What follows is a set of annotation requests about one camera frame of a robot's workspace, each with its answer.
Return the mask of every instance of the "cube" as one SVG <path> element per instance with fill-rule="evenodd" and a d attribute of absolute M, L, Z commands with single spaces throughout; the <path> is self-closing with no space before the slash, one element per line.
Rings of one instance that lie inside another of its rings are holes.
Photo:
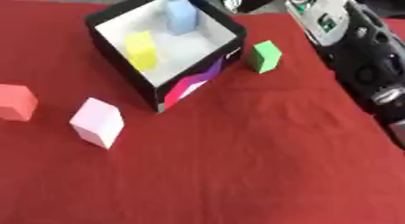
<path fill-rule="evenodd" d="M 29 121 L 38 99 L 22 85 L 0 84 L 0 117 L 6 120 Z"/>
<path fill-rule="evenodd" d="M 188 0 L 168 2 L 165 7 L 167 26 L 174 35 L 192 32 L 197 27 L 197 9 Z"/>
<path fill-rule="evenodd" d="M 256 44 L 249 56 L 250 65 L 257 73 L 274 70 L 281 59 L 281 51 L 272 41 Z"/>
<path fill-rule="evenodd" d="M 107 149 L 124 127 L 118 108 L 95 98 L 89 98 L 70 123 L 82 139 Z"/>
<path fill-rule="evenodd" d="M 131 33 L 125 38 L 129 62 L 140 71 L 156 66 L 155 45 L 148 31 Z"/>

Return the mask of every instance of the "red tablecloth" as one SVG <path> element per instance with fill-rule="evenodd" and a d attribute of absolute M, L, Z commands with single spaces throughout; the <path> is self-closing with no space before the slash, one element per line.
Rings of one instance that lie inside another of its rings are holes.
<path fill-rule="evenodd" d="M 82 19 L 102 7 L 0 1 L 0 83 L 41 102 L 0 121 L 0 223 L 405 223 L 402 152 L 288 15 L 236 18 L 248 47 L 284 52 L 277 70 L 240 62 L 157 116 L 91 44 Z M 69 126 L 88 97 L 125 118 L 110 151 Z"/>

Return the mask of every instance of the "black plastic part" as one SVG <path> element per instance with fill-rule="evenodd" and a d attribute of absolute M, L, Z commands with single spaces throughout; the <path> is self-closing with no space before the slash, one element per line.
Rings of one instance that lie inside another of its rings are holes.
<path fill-rule="evenodd" d="M 314 48 L 353 100 L 364 111 L 379 116 L 376 112 L 383 111 L 377 110 L 372 96 L 394 84 L 405 86 L 404 44 L 366 6 L 350 2 L 345 9 L 350 24 L 344 38 Z M 357 35 L 359 28 L 367 29 L 365 36 Z"/>

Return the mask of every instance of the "open box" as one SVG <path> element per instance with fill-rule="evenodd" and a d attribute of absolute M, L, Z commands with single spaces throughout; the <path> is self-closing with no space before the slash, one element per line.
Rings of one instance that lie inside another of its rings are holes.
<path fill-rule="evenodd" d="M 170 1 L 126 0 L 86 18 L 96 47 L 157 112 L 237 61 L 246 38 L 241 25 L 204 0 L 188 0 L 198 11 L 197 29 L 172 35 L 165 15 Z M 138 71 L 128 61 L 124 40 L 143 31 L 152 35 L 157 64 L 152 70 Z"/>

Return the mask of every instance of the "metal part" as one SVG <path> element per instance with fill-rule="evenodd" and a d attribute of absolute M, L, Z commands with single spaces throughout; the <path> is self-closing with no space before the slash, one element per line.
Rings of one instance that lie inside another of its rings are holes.
<path fill-rule="evenodd" d="M 405 88 L 398 85 L 379 91 L 372 97 L 372 101 L 380 106 L 391 103 L 402 95 L 405 95 Z"/>
<path fill-rule="evenodd" d="M 289 13 L 316 44 L 330 46 L 339 42 L 349 27 L 344 5 L 349 0 L 287 0 Z"/>

